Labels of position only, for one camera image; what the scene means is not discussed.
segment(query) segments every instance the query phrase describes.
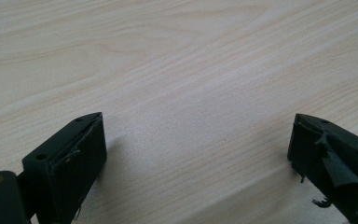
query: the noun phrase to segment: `wooden table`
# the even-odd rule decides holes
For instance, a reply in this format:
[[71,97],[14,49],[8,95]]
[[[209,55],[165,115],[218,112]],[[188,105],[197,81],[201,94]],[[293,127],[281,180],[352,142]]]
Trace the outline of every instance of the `wooden table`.
[[296,113],[358,134],[358,1],[0,1],[0,170],[97,111],[75,223],[344,223],[286,152]]

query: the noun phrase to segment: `black object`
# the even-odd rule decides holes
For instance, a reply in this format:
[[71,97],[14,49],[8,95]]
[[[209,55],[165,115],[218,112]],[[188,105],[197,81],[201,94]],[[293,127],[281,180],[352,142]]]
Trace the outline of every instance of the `black object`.
[[324,194],[324,202],[314,203],[332,203],[358,224],[358,136],[327,120],[297,114],[287,157]]
[[0,171],[0,224],[71,223],[106,161],[103,114],[72,120],[22,159],[16,176]]

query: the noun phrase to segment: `black plastic part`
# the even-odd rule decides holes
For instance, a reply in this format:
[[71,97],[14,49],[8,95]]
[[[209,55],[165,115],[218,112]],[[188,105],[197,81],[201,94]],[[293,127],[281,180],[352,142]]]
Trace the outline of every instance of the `black plastic part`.
[[28,223],[16,175],[10,171],[0,171],[0,223]]
[[106,161],[102,113],[74,119],[23,160],[40,223],[71,223]]
[[0,224],[71,223],[106,161],[102,113],[74,119],[23,160],[0,171]]
[[350,223],[358,224],[358,136],[337,125],[297,114],[288,159]]

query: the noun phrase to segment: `light wood surface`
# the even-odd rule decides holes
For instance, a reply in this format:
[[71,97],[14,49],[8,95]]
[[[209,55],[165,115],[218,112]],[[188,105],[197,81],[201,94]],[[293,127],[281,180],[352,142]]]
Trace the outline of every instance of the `light wood surface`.
[[286,151],[296,113],[358,134],[358,1],[1,0],[0,170],[97,111],[74,223],[344,223]]

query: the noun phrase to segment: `tabletop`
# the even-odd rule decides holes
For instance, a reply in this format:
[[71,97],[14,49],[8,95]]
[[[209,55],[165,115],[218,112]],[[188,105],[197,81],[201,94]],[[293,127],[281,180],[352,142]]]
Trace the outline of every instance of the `tabletop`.
[[0,0],[0,170],[99,111],[74,223],[345,223],[286,154],[296,113],[358,135],[358,1]]

